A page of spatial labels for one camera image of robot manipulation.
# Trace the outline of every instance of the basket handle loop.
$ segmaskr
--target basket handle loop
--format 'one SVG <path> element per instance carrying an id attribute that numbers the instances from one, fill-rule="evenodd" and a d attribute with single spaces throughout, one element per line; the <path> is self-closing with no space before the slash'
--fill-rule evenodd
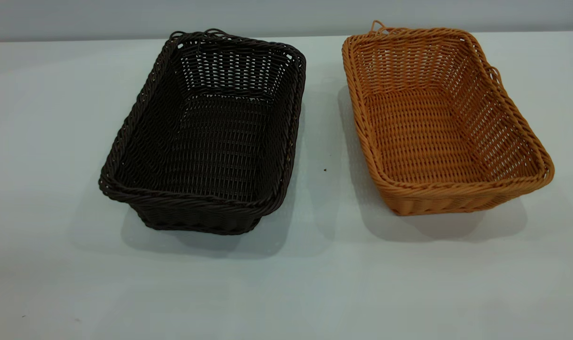
<path id="1" fill-rule="evenodd" d="M 184 35 L 184 34 L 185 34 L 185 32 L 175 31 L 175 32 L 171 33 L 171 36 L 169 37 L 169 40 L 176 39 L 176 38 L 178 38 L 178 37 L 180 37 L 180 36 L 182 36 L 182 35 Z"/>
<path id="2" fill-rule="evenodd" d="M 214 36 L 224 36 L 224 37 L 231 37 L 231 34 L 228 34 L 219 28 L 209 28 L 204 32 L 205 35 L 214 35 Z"/>
<path id="3" fill-rule="evenodd" d="M 378 29 L 375 29 L 375 25 L 377 25 L 377 24 L 379 24 L 379 28 L 378 28 Z M 379 35 L 379 34 L 383 34 L 383 32 L 385 32 L 385 33 L 390 33 L 392 30 L 393 30 L 393 28 L 385 26 L 385 25 L 383 24 L 383 22 L 378 21 L 378 20 L 374 20 L 374 21 L 372 22 L 372 26 L 371 26 L 370 32 L 369 32 L 368 34 L 376 34 L 376 35 Z"/>
<path id="4" fill-rule="evenodd" d="M 493 81 L 501 85 L 503 83 L 502 79 L 500 79 L 500 73 L 496 67 L 490 66 L 486 67 L 486 72 L 492 78 Z"/>

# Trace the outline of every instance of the basket weave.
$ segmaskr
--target basket weave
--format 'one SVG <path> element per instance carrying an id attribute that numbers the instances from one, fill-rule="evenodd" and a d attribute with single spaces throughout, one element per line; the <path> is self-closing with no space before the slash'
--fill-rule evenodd
<path id="1" fill-rule="evenodd" d="M 375 21 L 342 54 L 368 170 L 394 213 L 489 209 L 552 180 L 549 154 L 470 33 Z"/>
<path id="2" fill-rule="evenodd" d="M 235 235 L 286 195 L 305 58 L 220 30 L 175 32 L 114 140 L 99 187 L 156 230 Z"/>

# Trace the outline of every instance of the white wall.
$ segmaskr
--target white wall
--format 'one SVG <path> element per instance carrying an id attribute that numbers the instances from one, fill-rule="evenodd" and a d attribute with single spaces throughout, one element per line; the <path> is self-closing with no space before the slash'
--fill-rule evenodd
<path id="1" fill-rule="evenodd" d="M 573 0 L 0 0 L 0 41 L 353 34 L 388 26 L 573 30 Z"/>

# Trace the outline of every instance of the tan basket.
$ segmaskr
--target tan basket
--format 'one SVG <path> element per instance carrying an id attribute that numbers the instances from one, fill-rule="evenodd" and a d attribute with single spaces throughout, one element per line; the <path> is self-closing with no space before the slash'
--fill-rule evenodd
<path id="1" fill-rule="evenodd" d="M 394 213 L 489 209 L 553 179 L 549 154 L 470 33 L 375 21 L 342 51 L 368 170 Z"/>

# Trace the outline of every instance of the brown wicker basket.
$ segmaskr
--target brown wicker basket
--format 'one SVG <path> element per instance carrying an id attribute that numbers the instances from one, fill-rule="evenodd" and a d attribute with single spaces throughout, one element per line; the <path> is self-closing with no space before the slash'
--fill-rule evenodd
<path id="1" fill-rule="evenodd" d="M 175 32 L 114 140 L 99 187 L 156 230 L 235 235 L 280 206 L 305 57 L 220 30 Z"/>
<path id="2" fill-rule="evenodd" d="M 552 180 L 549 154 L 470 33 L 375 21 L 342 53 L 368 170 L 394 213 L 489 209 Z"/>

